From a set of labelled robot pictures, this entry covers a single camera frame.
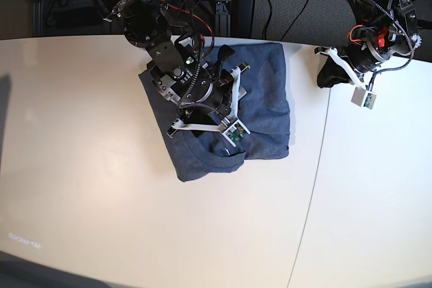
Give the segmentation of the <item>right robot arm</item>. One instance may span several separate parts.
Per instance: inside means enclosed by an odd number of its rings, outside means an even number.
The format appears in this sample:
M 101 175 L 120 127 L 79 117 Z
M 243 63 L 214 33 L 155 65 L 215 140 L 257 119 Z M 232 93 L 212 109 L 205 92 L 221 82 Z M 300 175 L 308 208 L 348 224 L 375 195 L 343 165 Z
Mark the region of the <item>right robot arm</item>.
M 124 21 L 127 41 L 151 57 L 146 73 L 155 90 L 175 107 L 176 119 L 167 131 L 172 138 L 180 131 L 221 134 L 232 146 L 250 130 L 238 117 L 246 92 L 241 74 L 249 64 L 231 70 L 223 64 L 235 51 L 222 45 L 214 63 L 207 63 L 213 46 L 205 44 L 199 26 L 212 32 L 193 12 L 191 0 L 92 0 L 103 19 Z

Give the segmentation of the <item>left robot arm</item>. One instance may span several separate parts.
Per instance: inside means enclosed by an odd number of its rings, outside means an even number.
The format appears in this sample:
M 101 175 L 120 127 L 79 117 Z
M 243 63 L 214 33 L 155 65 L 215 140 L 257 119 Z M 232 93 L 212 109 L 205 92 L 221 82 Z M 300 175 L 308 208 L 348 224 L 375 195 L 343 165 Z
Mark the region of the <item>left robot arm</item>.
M 422 38 L 412 0 L 347 0 L 356 23 L 347 33 L 349 44 L 336 50 L 335 59 L 329 49 L 319 47 L 316 53 L 327 60 L 317 76 L 320 88 L 337 84 L 353 84 L 363 81 L 371 74 L 368 90 L 373 88 L 375 78 L 386 71 L 382 66 L 394 55 L 412 61 Z M 353 71 L 350 75 L 336 59 Z

